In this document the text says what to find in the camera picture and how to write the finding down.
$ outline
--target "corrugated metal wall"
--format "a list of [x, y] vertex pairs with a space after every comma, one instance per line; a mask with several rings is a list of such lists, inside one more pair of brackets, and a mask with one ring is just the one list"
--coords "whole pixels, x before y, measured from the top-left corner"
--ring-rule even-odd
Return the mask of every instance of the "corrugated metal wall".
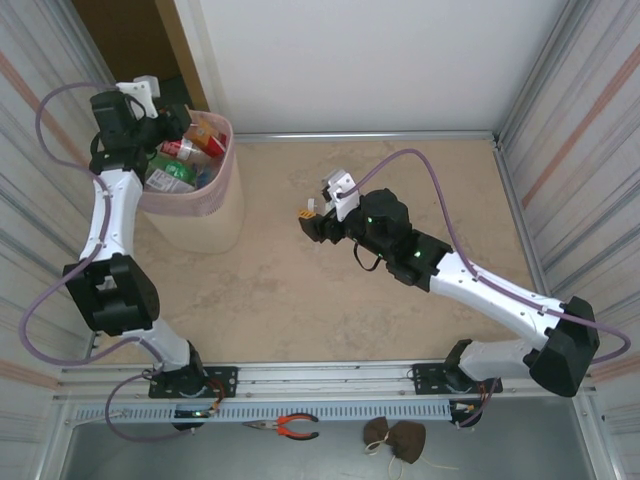
[[593, 375], [640, 478], [640, 2], [589, 2], [557, 53], [504, 153], [552, 292], [632, 336], [632, 352]]
[[[5, 480], [32, 475], [58, 377], [56, 369], [24, 350], [18, 321], [62, 266], [76, 261], [93, 205], [90, 182], [41, 153], [34, 109], [61, 84], [108, 81], [82, 56], [74, 25], [54, 3], [16, 0], [0, 7], [0, 478]], [[57, 155], [86, 162], [95, 133], [87, 108], [93, 93], [51, 103], [45, 135]], [[64, 291], [37, 311], [29, 333], [49, 355], [78, 358], [90, 332]]]

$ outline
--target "plastic bottle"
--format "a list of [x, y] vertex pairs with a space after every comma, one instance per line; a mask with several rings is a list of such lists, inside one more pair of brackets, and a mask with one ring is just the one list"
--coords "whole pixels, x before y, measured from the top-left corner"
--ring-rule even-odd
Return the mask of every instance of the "plastic bottle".
[[211, 163], [211, 157], [186, 138], [176, 142], [163, 142], [160, 145], [160, 152], [177, 158], [186, 165], [195, 166], [197, 170]]

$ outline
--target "doorway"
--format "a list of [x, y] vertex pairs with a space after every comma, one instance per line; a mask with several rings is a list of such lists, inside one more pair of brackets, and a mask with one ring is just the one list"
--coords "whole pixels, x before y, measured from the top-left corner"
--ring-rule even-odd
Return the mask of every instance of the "doorway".
[[153, 75], [163, 104], [208, 110], [171, 0], [72, 0], [116, 82]]

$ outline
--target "wooden door frame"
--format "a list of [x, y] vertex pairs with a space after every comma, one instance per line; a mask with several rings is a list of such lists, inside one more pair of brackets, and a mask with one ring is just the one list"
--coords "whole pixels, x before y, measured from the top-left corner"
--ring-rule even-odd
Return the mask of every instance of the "wooden door frame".
[[173, 53], [178, 61], [178, 67], [180, 68], [182, 79], [191, 97], [193, 108], [196, 110], [210, 111], [174, 0], [155, 0], [155, 4], [160, 13], [160, 18], [162, 18], [167, 36], [169, 37], [169, 43], [171, 43]]

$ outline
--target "aluminum frame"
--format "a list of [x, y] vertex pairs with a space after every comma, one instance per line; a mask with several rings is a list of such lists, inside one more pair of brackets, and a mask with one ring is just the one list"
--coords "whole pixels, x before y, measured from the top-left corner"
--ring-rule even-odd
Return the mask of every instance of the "aluminum frame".
[[[226, 399], [225, 402], [251, 403], [259, 408], [263, 404], [278, 403], [286, 406], [292, 403], [319, 401], [346, 401], [356, 405], [364, 401], [382, 400], [409, 404], [415, 403], [416, 399], [477, 399], [475, 394], [416, 395], [413, 382], [409, 378], [411, 366], [415, 363], [434, 361], [442, 360], [235, 364], [240, 368], [236, 398]], [[77, 422], [75, 418], [78, 409], [103, 402], [119, 382], [140, 373], [144, 368], [148, 368], [148, 365], [96, 365], [63, 370], [49, 415], [46, 448], [43, 448], [36, 462], [33, 478], [57, 480], [62, 473], [73, 430], [88, 422], [104, 422], [101, 417]], [[532, 380], [504, 380], [503, 386], [504, 391], [496, 394], [503, 398], [553, 396]], [[133, 382], [122, 388], [113, 404], [112, 412], [118, 413], [118, 406], [123, 404], [142, 406], [168, 403], [165, 399], [149, 399], [147, 391], [146, 381]], [[585, 380], [581, 394], [586, 398], [595, 395], [590, 380]], [[174, 405], [194, 404], [193, 399], [170, 402]]]
[[276, 142], [381, 142], [424, 140], [493, 140], [489, 130], [441, 130], [406, 132], [239, 133], [236, 143]]
[[[465, 132], [460, 136], [439, 136], [442, 132], [395, 132], [388, 134], [264, 134], [256, 138], [246, 136], [245, 141], [337, 141], [342, 140], [430, 140], [436, 138], [450, 139], [492, 139], [493, 135], [467, 136]], [[531, 237], [529, 235], [520, 203], [513, 189], [511, 179], [506, 168], [504, 154], [493, 142], [494, 157], [501, 176], [503, 187], [516, 230], [523, 246], [527, 265], [536, 289], [548, 295], [549, 289], [545, 283], [540, 262], [536, 256]], [[411, 365], [414, 363], [433, 362], [434, 360], [415, 361], [379, 361], [379, 362], [311, 362], [311, 363], [250, 363], [239, 364], [242, 369], [237, 388], [236, 399], [228, 402], [304, 402], [311, 400], [322, 401], [364, 401], [407, 399], [415, 400], [417, 396], [413, 390], [413, 383], [409, 379]], [[103, 401], [106, 395], [120, 381], [139, 373], [148, 365], [96, 365], [82, 369], [63, 371], [59, 389], [54, 396], [52, 410], [47, 424], [47, 441], [41, 454], [34, 463], [32, 477], [37, 480], [58, 479], [61, 475], [66, 453], [71, 441], [73, 430], [82, 423], [75, 423], [72, 419], [81, 405]], [[553, 394], [543, 390], [532, 380], [504, 380], [504, 392], [501, 397], [546, 397]], [[613, 446], [609, 433], [596, 409], [594, 396], [597, 394], [590, 376], [583, 382], [580, 392], [574, 398], [577, 422], [592, 462], [593, 470], [598, 480], [622, 480], [620, 460]], [[144, 382], [134, 382], [121, 390], [114, 410], [118, 404], [163, 402], [146, 397], [147, 385]], [[475, 398], [475, 395], [440, 395], [429, 396], [436, 398]], [[193, 403], [193, 400], [176, 400], [176, 404]]]

